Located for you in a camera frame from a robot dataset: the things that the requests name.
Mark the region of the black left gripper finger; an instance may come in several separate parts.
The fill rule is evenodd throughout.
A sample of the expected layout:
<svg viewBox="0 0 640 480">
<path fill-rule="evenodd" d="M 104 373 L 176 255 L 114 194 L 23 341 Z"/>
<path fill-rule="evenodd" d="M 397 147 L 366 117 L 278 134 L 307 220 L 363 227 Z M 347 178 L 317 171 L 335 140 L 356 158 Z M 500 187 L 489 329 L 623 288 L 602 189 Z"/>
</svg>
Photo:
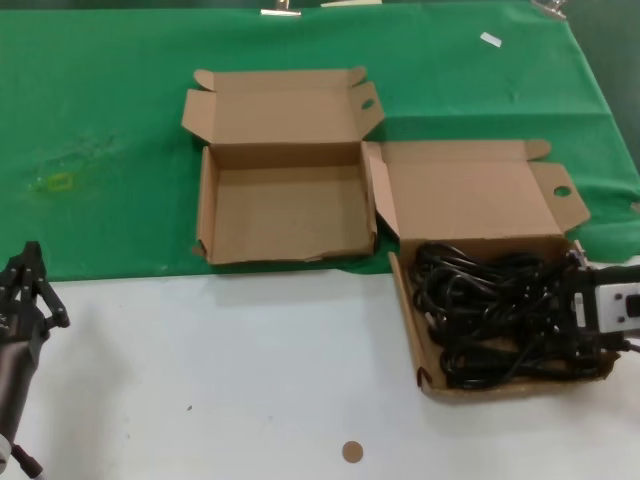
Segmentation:
<svg viewBox="0 0 640 480">
<path fill-rule="evenodd" d="M 11 301 L 17 294 L 26 292 L 31 298 L 34 271 L 38 266 L 38 243 L 28 241 L 22 252 L 11 257 L 1 271 L 1 300 Z"/>
<path fill-rule="evenodd" d="M 44 320 L 45 328 L 68 328 L 70 319 L 66 307 L 47 279 L 47 270 L 40 244 L 30 242 L 29 250 L 31 255 L 30 271 L 33 277 L 32 290 L 35 295 L 39 295 L 43 299 L 50 311 L 50 315 Z"/>
</svg>

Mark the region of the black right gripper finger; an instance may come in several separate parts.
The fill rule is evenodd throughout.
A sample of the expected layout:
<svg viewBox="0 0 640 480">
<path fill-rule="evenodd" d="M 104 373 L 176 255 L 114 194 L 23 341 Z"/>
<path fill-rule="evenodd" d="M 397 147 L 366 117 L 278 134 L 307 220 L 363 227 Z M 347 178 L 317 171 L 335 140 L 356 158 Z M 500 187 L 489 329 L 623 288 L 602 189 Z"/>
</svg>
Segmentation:
<svg viewBox="0 0 640 480">
<path fill-rule="evenodd" d="M 578 247 L 571 248 L 565 253 L 564 262 L 568 271 L 587 271 L 590 269 L 585 251 Z"/>
<path fill-rule="evenodd" d="M 599 332 L 574 329 L 562 335 L 563 349 L 569 358 L 599 358 L 602 335 Z"/>
</svg>

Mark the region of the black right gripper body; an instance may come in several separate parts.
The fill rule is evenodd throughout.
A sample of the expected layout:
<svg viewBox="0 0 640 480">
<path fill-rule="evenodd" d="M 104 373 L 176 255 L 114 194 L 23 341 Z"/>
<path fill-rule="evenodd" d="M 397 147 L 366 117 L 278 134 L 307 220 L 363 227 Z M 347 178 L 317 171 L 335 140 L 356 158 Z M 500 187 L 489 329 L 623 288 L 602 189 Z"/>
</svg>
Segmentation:
<svg viewBox="0 0 640 480">
<path fill-rule="evenodd" d="M 570 323 L 581 333 L 599 332 L 595 268 L 570 270 L 560 284 L 561 305 Z"/>
</svg>

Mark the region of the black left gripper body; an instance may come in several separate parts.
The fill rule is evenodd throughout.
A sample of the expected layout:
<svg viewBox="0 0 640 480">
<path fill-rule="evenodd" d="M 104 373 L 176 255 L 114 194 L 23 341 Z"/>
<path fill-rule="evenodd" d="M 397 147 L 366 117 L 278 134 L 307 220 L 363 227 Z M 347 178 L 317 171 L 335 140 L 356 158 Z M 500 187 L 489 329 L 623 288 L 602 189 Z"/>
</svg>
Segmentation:
<svg viewBox="0 0 640 480">
<path fill-rule="evenodd" d="M 39 358 L 48 340 L 38 294 L 1 294 L 1 357 Z"/>
</svg>

